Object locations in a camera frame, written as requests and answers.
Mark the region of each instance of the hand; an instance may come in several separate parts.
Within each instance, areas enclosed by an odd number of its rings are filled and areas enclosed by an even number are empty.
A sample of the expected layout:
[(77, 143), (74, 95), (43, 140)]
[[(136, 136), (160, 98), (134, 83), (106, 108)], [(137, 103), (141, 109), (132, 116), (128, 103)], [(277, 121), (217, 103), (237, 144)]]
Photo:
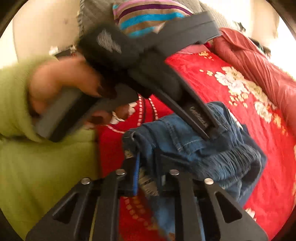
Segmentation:
[[(28, 100), (31, 108), (38, 114), (46, 111), (55, 100), (62, 87), (76, 87), (95, 97), (112, 97), (115, 90), (102, 88), (102, 76), (90, 67), (84, 57), (64, 57), (59, 61), (48, 61), (32, 75), (28, 86)], [(117, 107), (114, 112), (121, 119), (128, 117), (128, 105)], [(93, 124), (108, 124), (112, 114), (97, 111), (89, 120)]]

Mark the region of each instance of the denim fabric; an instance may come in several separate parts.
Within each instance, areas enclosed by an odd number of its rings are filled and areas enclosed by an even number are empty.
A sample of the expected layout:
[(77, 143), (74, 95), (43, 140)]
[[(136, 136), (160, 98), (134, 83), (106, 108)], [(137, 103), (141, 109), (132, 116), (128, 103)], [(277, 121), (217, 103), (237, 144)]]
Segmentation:
[[(172, 114), (130, 129), (123, 136), (123, 148), (134, 155), (140, 152), (141, 164), (152, 179), (156, 177), (152, 167), (155, 148), (179, 156), (176, 162), (186, 160), (188, 171), (198, 180), (212, 178), (243, 206), (265, 167), (266, 157), (246, 127), (237, 126), (223, 103), (211, 102), (207, 107), (220, 124), (210, 140), (202, 139)], [(160, 196), (150, 196), (149, 200), (158, 225), (174, 233), (174, 200)]]

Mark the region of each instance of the white wall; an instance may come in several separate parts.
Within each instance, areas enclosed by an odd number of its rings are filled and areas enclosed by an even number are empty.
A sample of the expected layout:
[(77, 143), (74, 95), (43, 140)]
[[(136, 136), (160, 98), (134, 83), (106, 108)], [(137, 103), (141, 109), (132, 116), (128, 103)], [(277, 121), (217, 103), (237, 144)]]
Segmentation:
[(79, 0), (29, 0), (13, 19), (18, 59), (72, 45), (79, 33), (78, 10)]
[(279, 37), (269, 45), (271, 61), (296, 79), (296, 40), (281, 18), (278, 35)]
[(0, 38), (0, 69), (17, 62), (13, 41), (12, 21)]
[(252, 38), (269, 46), (277, 38), (279, 15), (266, 0), (254, 0), (254, 28)]
[(241, 22), (246, 29), (247, 36), (251, 36), (253, 31), (254, 1), (257, 0), (201, 0), (228, 19)]

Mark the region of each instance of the striped pillow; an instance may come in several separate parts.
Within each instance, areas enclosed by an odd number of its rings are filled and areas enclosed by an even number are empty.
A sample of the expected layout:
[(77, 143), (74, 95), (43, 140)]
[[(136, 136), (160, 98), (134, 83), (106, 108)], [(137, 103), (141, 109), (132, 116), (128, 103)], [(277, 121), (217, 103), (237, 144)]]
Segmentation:
[(118, 27), (130, 37), (152, 32), (167, 20), (183, 18), (193, 12), (172, 0), (128, 0), (113, 4), (114, 19)]

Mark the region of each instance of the red and white patterned fabric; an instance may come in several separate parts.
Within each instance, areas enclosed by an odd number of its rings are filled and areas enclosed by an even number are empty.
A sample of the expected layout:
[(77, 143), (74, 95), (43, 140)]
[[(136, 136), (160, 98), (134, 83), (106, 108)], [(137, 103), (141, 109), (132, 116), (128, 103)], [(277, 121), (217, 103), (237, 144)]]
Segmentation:
[[(286, 222), (296, 200), (295, 140), (281, 111), (259, 86), (213, 53), (175, 54), (166, 62), (204, 102), (222, 101), (238, 122), (247, 125), (251, 137), (266, 154), (266, 168), (244, 208), (272, 239)], [(126, 121), (114, 116), (112, 124), (98, 127), (103, 175), (121, 166), (124, 159), (121, 137), (125, 131), (170, 113), (156, 97), (139, 96), (138, 102), (131, 104), (131, 115)], [(120, 207), (121, 240), (165, 240), (159, 236), (141, 195), (122, 198)]]

